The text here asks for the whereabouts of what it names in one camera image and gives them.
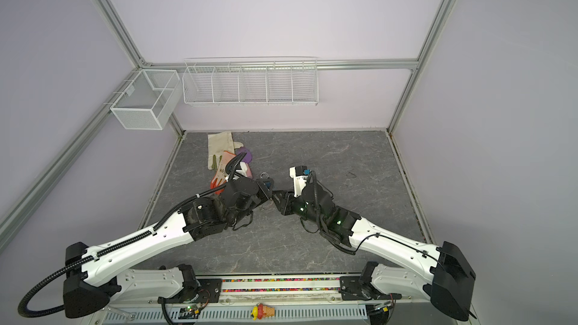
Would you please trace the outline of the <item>blue padlock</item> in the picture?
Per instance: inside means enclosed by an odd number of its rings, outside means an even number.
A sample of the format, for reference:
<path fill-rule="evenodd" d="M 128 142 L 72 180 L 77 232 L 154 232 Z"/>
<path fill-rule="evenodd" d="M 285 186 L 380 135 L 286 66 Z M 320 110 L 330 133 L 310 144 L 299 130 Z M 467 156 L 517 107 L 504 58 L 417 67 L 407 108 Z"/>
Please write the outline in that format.
<path fill-rule="evenodd" d="M 269 176 L 267 172 L 260 173 L 260 177 L 258 179 L 258 184 L 260 188 L 265 193 L 271 193 L 274 191 L 274 180 Z"/>

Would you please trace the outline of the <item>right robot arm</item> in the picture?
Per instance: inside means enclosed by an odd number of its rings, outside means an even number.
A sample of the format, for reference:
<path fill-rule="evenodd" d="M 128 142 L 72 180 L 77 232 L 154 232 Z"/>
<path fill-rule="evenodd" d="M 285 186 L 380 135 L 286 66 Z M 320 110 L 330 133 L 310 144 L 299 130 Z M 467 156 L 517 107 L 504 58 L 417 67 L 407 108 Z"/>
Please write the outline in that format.
<path fill-rule="evenodd" d="M 337 250 L 350 255 L 366 251 L 409 270 L 421 281 L 419 293 L 445 315 L 460 321 L 474 316 L 471 303 L 477 276 L 457 245 L 426 244 L 385 230 L 335 205 L 328 192 L 312 184 L 306 185 L 299 196 L 276 190 L 272 200 L 282 215 L 312 222 L 316 227 L 313 232 Z"/>

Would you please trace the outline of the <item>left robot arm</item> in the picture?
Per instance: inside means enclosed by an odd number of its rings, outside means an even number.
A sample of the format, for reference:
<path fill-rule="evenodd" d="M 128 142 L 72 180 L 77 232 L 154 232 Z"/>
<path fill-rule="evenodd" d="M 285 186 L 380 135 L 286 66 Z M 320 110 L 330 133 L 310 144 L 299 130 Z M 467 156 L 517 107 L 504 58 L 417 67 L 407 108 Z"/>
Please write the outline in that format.
<path fill-rule="evenodd" d="M 93 314 L 124 290 L 117 276 L 169 249 L 197 242 L 224 230 L 240 229 L 240 221 L 273 194 L 271 178 L 240 177 L 222 190 L 181 202 L 156 224 L 107 244 L 88 246 L 76 242 L 66 248 L 63 285 L 67 318 Z"/>

